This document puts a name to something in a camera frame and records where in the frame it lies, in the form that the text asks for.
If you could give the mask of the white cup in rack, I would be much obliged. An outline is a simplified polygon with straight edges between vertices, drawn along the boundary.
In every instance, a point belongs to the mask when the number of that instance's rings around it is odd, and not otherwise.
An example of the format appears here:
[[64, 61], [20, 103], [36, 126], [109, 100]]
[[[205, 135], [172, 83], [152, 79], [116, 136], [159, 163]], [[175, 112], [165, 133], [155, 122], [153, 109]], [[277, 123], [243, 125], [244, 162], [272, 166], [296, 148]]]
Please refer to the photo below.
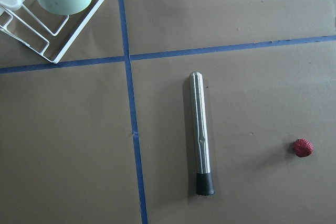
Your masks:
[[23, 6], [23, 0], [1, 0], [1, 7], [16, 11]]

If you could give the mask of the steel muddler black tip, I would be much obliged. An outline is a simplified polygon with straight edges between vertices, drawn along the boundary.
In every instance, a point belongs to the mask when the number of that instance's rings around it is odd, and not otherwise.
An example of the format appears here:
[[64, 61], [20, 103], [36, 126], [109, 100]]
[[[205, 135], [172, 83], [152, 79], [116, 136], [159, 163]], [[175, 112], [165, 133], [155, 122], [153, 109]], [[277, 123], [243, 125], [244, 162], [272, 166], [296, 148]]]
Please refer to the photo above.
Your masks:
[[194, 71], [189, 76], [191, 105], [194, 128], [194, 146], [196, 154], [196, 194], [210, 196], [215, 194], [212, 177], [203, 76]]

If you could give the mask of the red fake strawberry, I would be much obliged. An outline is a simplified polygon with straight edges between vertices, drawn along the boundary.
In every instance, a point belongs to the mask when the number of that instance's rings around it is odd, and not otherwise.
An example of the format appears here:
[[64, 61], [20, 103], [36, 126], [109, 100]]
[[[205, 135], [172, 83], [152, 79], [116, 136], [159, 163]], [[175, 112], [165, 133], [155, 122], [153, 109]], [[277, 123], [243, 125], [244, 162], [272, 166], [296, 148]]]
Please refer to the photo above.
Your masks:
[[314, 147], [307, 139], [299, 138], [294, 142], [293, 150], [298, 157], [308, 157], [313, 153]]

